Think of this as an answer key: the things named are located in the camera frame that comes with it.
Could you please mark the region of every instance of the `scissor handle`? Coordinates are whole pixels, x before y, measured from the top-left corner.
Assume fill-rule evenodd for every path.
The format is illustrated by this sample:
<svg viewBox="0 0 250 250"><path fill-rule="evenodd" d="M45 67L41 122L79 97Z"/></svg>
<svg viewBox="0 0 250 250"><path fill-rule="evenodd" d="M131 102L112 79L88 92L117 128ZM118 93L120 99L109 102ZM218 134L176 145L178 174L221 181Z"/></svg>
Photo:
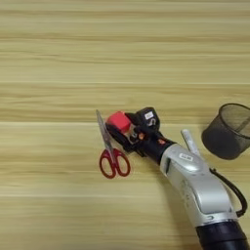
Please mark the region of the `scissor handle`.
<svg viewBox="0 0 250 250"><path fill-rule="evenodd" d="M115 168L116 168L119 176L122 176L122 177L128 176L130 174L130 171L131 171L131 166L130 166L130 163L129 163L127 156L123 152L121 152L120 150L118 150L116 148L113 149L113 154L114 154L114 158L116 160ZM121 167L119 166L119 157L123 158L127 164L127 171L125 173L122 172Z"/></svg>
<svg viewBox="0 0 250 250"><path fill-rule="evenodd" d="M104 159L107 159L109 166L110 166L110 170L111 170L111 174L109 175L105 170L104 170L104 166L103 166L103 161ZM101 172L103 173L103 175L108 178L108 179L113 179L116 176L116 172L115 172L115 167L113 166L112 160L111 160L111 156L109 154L109 152L105 149L100 157L99 160L99 166L101 169Z"/></svg>
<svg viewBox="0 0 250 250"><path fill-rule="evenodd" d="M108 179L113 179L116 176L116 171L117 171L117 173L122 177L128 176L130 174L130 171L131 171L131 166L130 166L130 163L129 163L126 155L116 148L113 149L113 155L114 155L115 162L112 162L111 156L107 150L104 150L104 152L102 153L102 155L100 157L99 165L100 165L100 169L101 169L101 172L103 173L103 175ZM123 173L121 171L121 168L119 166L119 157L122 157L127 164L127 171L125 173ZM104 170L104 166L103 166L104 159L107 159L107 161L109 163L111 174L108 174Z"/></svg>

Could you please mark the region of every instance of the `pen holder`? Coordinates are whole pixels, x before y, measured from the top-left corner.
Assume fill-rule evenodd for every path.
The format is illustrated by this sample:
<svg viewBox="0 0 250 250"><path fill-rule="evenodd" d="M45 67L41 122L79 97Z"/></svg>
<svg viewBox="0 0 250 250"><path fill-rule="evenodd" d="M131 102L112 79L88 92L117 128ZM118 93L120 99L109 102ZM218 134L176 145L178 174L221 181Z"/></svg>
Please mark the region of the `pen holder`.
<svg viewBox="0 0 250 250"><path fill-rule="evenodd" d="M206 148L223 159L235 159L250 146L250 108L224 104L202 133Z"/></svg>

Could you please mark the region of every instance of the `wood grain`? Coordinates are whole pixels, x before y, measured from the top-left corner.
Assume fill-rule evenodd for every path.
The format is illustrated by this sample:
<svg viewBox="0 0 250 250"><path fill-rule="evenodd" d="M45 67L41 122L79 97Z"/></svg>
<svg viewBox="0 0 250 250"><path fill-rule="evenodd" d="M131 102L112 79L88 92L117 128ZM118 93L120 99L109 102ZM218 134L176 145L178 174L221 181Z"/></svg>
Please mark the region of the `wood grain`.
<svg viewBox="0 0 250 250"><path fill-rule="evenodd" d="M220 105L250 105L249 30L246 0L0 0L0 248L200 250L152 162L101 175L95 109L154 106L250 200L249 150L224 161L200 140Z"/></svg>

